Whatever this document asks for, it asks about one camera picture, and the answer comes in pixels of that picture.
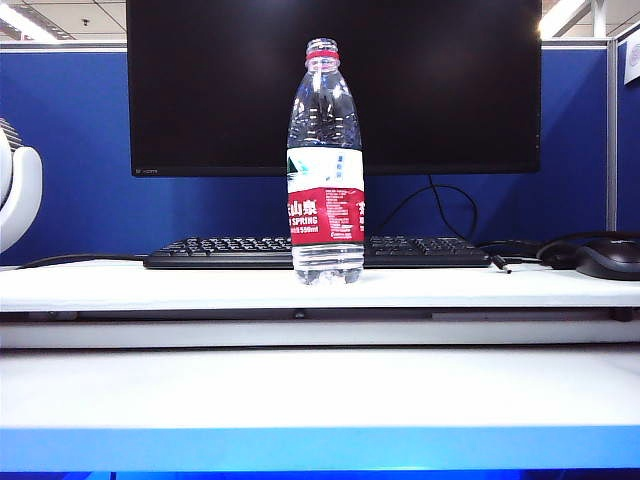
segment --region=black keyboard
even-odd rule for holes
[[[460,238],[371,237],[365,268],[486,267],[489,255]],[[156,250],[144,260],[159,269],[290,269],[291,241],[285,237],[192,237]]]

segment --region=ceiling light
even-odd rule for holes
[[[19,14],[6,3],[0,4],[0,18],[38,42],[56,42],[57,39],[45,29],[39,27],[27,17]]]
[[[560,0],[540,22],[542,38],[561,35],[568,29],[565,27],[572,27],[577,20],[584,17],[590,7],[591,0]]]

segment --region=plastic bottle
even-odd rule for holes
[[[287,141],[293,266],[308,285],[352,283],[364,263],[358,117],[334,40],[309,42],[305,65]]]

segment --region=computer monitor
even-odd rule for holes
[[[135,176],[284,176],[317,37],[338,43],[366,174],[539,168],[541,0],[127,4]]]

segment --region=desk fan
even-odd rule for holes
[[[0,118],[0,253],[16,243],[36,218],[42,199],[42,161]]]

